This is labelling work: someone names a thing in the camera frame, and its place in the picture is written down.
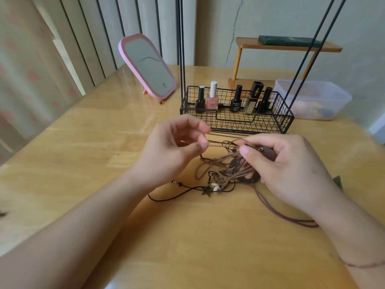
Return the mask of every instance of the nail polish bottle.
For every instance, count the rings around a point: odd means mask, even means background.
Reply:
[[[234,98],[230,102],[230,111],[236,112],[239,111],[242,104],[241,99],[242,85],[237,85],[237,90],[235,90]]]
[[[195,101],[195,112],[202,113],[205,110],[205,87],[200,86],[198,92],[198,99]]]
[[[218,82],[212,81],[210,87],[210,95],[206,98],[206,109],[218,109],[219,97],[216,95]]]
[[[244,114],[252,114],[254,108],[257,106],[258,98],[261,95],[263,89],[263,83],[254,81],[253,86],[249,92],[249,97],[243,107]]]
[[[272,93],[272,90],[273,90],[272,87],[266,87],[265,94],[263,95],[262,101],[260,101],[258,104],[258,108],[257,108],[258,113],[263,114],[266,111],[268,111],[269,105],[270,105],[269,98]]]

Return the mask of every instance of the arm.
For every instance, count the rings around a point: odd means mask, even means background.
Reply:
[[[80,288],[136,205],[203,153],[209,132],[188,115],[158,124],[132,168],[0,258],[0,286]]]
[[[384,288],[384,226],[339,190],[310,143],[300,136],[278,134],[259,134],[248,140],[277,153],[272,162],[246,145],[239,149],[272,193],[313,217],[344,262],[377,264],[371,268],[347,266],[361,289]]]

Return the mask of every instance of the white bottle cap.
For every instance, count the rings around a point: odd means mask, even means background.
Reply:
[[[216,86],[218,85],[218,82],[211,81],[211,87],[210,87],[210,97],[216,97]]]

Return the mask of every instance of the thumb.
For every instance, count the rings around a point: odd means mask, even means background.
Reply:
[[[239,153],[261,176],[269,174],[274,168],[274,162],[250,146],[241,145],[239,147]]]
[[[184,156],[190,161],[193,158],[201,155],[207,149],[207,143],[195,142],[185,147],[181,147]]]

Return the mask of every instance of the vertical blind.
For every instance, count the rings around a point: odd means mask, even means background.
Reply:
[[[89,85],[91,79],[97,85],[121,67],[118,43],[136,33],[146,35],[167,64],[177,64],[176,0],[44,1],[51,15],[56,14],[52,19],[71,61],[81,59],[74,68],[84,72],[83,78],[78,73],[82,84]],[[186,65],[194,65],[195,59],[196,4],[197,0],[183,0]]]

